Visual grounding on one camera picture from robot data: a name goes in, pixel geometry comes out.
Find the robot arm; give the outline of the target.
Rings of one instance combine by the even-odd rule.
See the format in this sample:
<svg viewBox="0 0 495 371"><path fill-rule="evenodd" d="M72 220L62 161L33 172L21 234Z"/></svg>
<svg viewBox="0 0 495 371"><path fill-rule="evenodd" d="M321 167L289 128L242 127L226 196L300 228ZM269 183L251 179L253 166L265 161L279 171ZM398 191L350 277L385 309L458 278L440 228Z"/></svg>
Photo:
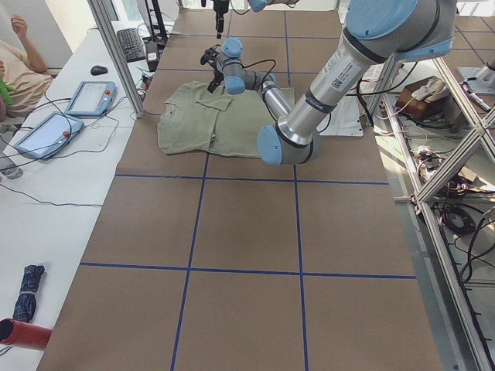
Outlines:
<svg viewBox="0 0 495 371"><path fill-rule="evenodd" d="M275 123L258 133L261 160L302 164L316 156L318 125L370 66L389 57L417 62L447 54L456 12L454 1L351 1L336 51L295 104L285 99L270 73L246 69L239 39L230 37L222 46L210 47L200 62L214 71L209 92L220 84L232 95L255 90L275 116Z"/></svg>
<svg viewBox="0 0 495 371"><path fill-rule="evenodd" d="M299 0L248 0L247 1L250 10L253 12L260 12L269 5L287 5L293 6L299 2ZM224 15L230 10L230 1L228 0L213 0L213 11L215 12L215 29L217 32L217 38L221 39L224 33Z"/></svg>

